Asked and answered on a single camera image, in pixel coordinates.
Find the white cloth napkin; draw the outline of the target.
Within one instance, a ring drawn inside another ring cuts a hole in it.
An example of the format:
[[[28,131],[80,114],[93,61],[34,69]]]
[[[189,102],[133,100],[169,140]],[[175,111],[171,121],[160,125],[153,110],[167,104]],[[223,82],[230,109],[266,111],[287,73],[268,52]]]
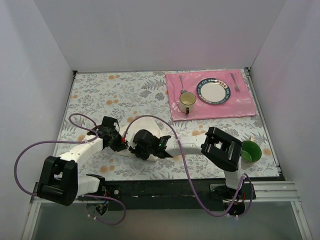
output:
[[[121,126],[120,127],[120,134],[123,135],[127,127],[129,126],[129,123],[126,126]],[[136,121],[133,122],[133,124],[130,126],[129,130],[127,131],[126,134],[126,139],[129,138],[133,139],[134,135],[139,131],[139,130],[147,130],[149,131],[152,135],[156,136],[157,138],[160,138],[162,135],[164,135],[161,131],[161,129],[158,127],[156,121],[152,117],[142,117],[137,119]],[[128,149],[115,152],[116,155],[123,156],[123,157],[129,157],[129,158],[134,158],[138,159],[133,153],[130,153]],[[156,162],[159,158],[156,156],[153,156],[152,154],[147,158],[147,161],[149,162]]]

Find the silver spoon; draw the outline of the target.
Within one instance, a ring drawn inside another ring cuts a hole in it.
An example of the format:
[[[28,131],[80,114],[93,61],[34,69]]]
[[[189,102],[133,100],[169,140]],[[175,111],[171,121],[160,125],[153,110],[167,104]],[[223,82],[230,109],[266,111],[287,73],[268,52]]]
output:
[[[180,83],[181,83],[181,91],[180,91],[180,93],[183,94],[183,93],[185,93],[187,90],[186,90],[185,87],[184,87],[183,76],[182,76],[182,75],[179,75],[179,80],[180,80]]]

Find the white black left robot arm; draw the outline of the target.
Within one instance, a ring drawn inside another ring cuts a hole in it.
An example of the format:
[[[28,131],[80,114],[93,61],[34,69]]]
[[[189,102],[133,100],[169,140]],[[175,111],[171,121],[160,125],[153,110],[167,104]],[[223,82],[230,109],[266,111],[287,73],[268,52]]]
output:
[[[105,116],[71,150],[45,159],[36,194],[39,198],[69,206],[77,197],[90,194],[95,200],[106,196],[105,178],[96,174],[79,176],[79,167],[104,148],[119,152],[128,148],[122,142],[118,120]]]

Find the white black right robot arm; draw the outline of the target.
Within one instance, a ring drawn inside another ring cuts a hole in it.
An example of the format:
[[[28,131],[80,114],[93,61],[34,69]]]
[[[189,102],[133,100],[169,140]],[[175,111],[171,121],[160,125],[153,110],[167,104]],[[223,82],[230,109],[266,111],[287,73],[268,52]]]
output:
[[[126,140],[128,150],[145,161],[150,156],[165,159],[179,155],[203,155],[224,171],[226,192],[230,198],[237,199],[245,192],[241,183],[242,142],[217,127],[210,127],[200,135],[181,138],[170,135],[157,137],[141,129]]]

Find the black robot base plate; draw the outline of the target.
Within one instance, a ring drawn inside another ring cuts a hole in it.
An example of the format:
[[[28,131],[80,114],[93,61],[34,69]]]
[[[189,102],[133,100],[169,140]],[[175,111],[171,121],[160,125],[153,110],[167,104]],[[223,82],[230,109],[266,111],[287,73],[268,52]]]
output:
[[[224,179],[193,179],[201,202],[210,211],[224,211],[235,189],[227,188]],[[106,181],[108,197],[121,201],[127,210],[188,210],[201,206],[186,179]]]

